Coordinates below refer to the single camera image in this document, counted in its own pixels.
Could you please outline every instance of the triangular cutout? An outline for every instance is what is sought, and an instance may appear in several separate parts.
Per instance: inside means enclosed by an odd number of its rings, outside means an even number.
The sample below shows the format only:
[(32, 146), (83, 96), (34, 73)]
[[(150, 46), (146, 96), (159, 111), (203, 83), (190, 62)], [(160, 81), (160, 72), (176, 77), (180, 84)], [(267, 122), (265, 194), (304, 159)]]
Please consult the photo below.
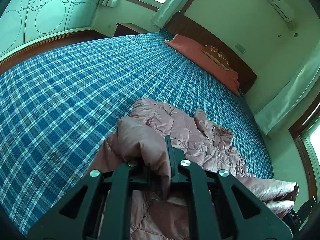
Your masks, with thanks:
[(83, 186), (81, 190), (60, 210), (60, 214), (71, 219), (76, 219), (88, 186)]
[(249, 219), (260, 214), (260, 209), (237, 187), (231, 187), (233, 194), (236, 197), (244, 219)]

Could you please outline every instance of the pink fabric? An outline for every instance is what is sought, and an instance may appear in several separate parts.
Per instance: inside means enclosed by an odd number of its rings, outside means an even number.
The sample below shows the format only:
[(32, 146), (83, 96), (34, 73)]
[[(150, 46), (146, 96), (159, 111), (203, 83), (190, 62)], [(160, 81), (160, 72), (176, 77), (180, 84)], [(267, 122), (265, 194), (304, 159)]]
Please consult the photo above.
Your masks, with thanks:
[[(132, 157), (142, 157), (162, 176), (166, 191), (170, 168), (164, 137), (170, 135), (172, 146), (183, 150), (187, 159), (206, 170), (228, 170), (279, 217), (294, 205), (297, 183), (255, 178), (232, 146), (233, 132), (208, 120), (201, 109), (192, 118), (172, 105), (140, 98), (130, 117), (117, 124), (86, 174), (93, 169), (111, 171)], [(186, 240), (188, 234), (187, 200), (181, 192), (171, 192), (167, 200), (151, 192), (133, 192), (130, 239)]]
[(240, 86), (238, 73), (233, 69), (225, 70), (220, 67), (203, 53), (202, 49), (204, 49), (204, 46), (188, 37), (178, 34), (172, 41), (167, 40), (165, 43), (217, 78), (235, 95), (240, 95), (238, 91)]

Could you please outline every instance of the window sill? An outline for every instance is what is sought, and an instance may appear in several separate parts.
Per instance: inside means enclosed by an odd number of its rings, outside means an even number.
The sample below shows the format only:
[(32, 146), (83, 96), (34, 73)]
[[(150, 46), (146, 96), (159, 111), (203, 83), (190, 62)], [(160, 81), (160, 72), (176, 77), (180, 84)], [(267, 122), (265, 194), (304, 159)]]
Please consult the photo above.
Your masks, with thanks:
[(126, 0), (126, 1), (132, 2), (132, 3), (135, 3), (135, 4), (138, 4), (138, 5), (141, 5), (141, 6), (145, 7), (145, 8), (148, 8), (148, 9), (150, 9), (150, 10), (153, 10), (153, 11), (155, 11), (155, 12), (159, 9), (159, 8), (156, 7), (156, 6), (153, 6), (153, 5), (151, 5), (151, 4), (142, 2), (142, 1), (140, 1), (140, 0)]

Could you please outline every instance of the red pillow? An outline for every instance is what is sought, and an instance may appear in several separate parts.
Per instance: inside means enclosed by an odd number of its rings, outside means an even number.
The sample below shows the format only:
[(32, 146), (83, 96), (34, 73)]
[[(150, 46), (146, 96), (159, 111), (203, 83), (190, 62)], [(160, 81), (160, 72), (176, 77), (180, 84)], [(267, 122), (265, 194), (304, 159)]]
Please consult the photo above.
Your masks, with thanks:
[(188, 37), (176, 34), (172, 41), (164, 41), (167, 45), (196, 63), (199, 67), (218, 79), (235, 95), (239, 96), (238, 73), (233, 69), (225, 70), (202, 52), (204, 46)]

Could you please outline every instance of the wooden floor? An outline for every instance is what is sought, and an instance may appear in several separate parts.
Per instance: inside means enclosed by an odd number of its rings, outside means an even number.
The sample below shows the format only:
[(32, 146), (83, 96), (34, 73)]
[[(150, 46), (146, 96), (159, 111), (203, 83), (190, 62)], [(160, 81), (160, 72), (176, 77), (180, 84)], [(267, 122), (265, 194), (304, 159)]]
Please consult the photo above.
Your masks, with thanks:
[(94, 30), (84, 30), (73, 33), (66, 33), (59, 36), (51, 37), (27, 46), (0, 62), (0, 75), (12, 68), (13, 66), (25, 61), (31, 57), (44, 53), (46, 51), (60, 48), (66, 45), (75, 44), (83, 41), (93, 41), (107, 38), (107, 36)]

